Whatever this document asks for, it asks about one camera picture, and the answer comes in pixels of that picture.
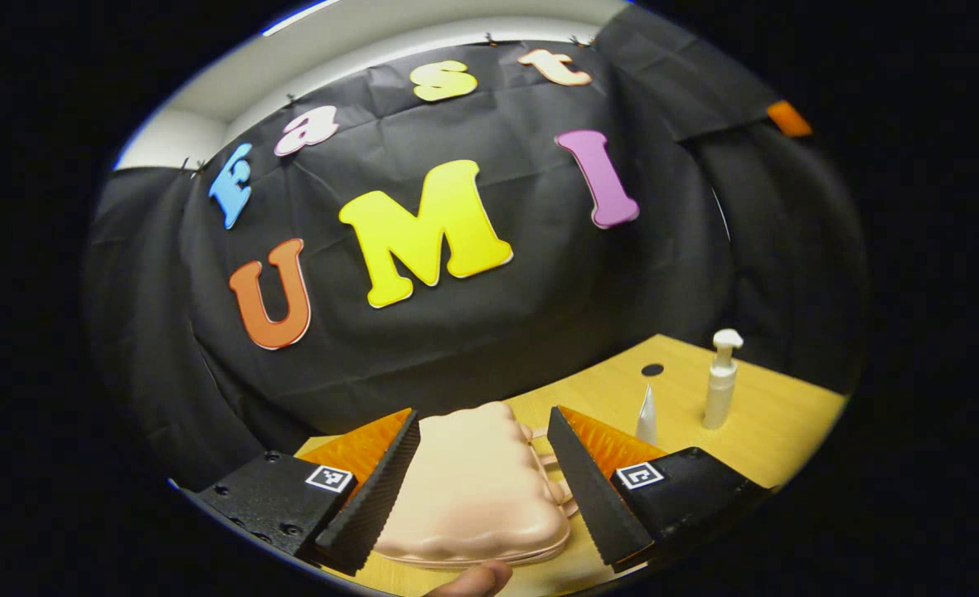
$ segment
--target human thumb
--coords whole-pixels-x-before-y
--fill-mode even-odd
[[[459,573],[452,582],[431,590],[425,597],[493,597],[511,580],[511,567],[489,560]]]

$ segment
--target pink letter i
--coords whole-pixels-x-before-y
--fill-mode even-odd
[[[622,181],[607,155],[607,137],[599,131],[569,131],[556,137],[559,147],[574,155],[592,192],[592,223],[600,228],[618,226],[640,215],[640,206],[625,194]]]

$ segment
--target foam letter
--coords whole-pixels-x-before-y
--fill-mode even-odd
[[[432,63],[414,69],[410,79],[417,84],[416,95],[428,102],[436,102],[458,95],[470,94],[478,87],[478,79],[467,75],[467,65],[457,61]]]
[[[337,107],[319,106],[291,120],[284,129],[284,138],[276,143],[276,155],[281,158],[304,146],[314,146],[330,139],[338,130],[338,125],[334,124],[334,114],[337,112]]]
[[[419,216],[384,192],[361,194],[338,212],[338,220],[356,230],[371,277],[367,302],[376,309],[412,296],[412,280],[397,273],[393,257],[412,269],[426,286],[441,273],[441,237],[452,256],[448,272],[473,276],[511,261],[511,245],[497,238],[478,196],[477,163],[469,159],[443,163],[426,173]]]
[[[592,76],[588,72],[573,72],[562,65],[562,63],[569,63],[569,61],[571,58],[566,54],[553,54],[547,50],[533,50],[526,56],[519,58],[520,63],[532,64],[537,67],[537,70],[541,71],[541,74],[550,82],[569,86],[592,83]]]
[[[212,186],[209,186],[209,197],[216,197],[216,203],[224,211],[224,227],[227,230],[235,225],[235,220],[239,219],[242,208],[246,207],[246,201],[250,199],[250,187],[242,188],[239,184],[250,180],[250,163],[242,158],[245,158],[252,147],[254,146],[250,143],[242,143],[236,148],[224,169],[216,175]]]
[[[569,131],[556,143],[574,155],[592,192],[592,223],[600,228],[618,226],[640,215],[640,206],[626,196],[622,181],[607,155],[607,137],[599,131]]]
[[[231,275],[228,286],[235,291],[235,298],[239,300],[239,313],[242,314],[246,333],[258,347],[269,351],[288,347],[308,331],[312,309],[308,306],[308,291],[304,288],[304,277],[297,260],[303,247],[301,239],[293,238],[269,253],[269,263],[279,268],[280,282],[287,296],[288,313],[283,321],[269,320],[269,314],[264,310],[261,284],[258,282],[261,276],[260,261],[250,261]]]

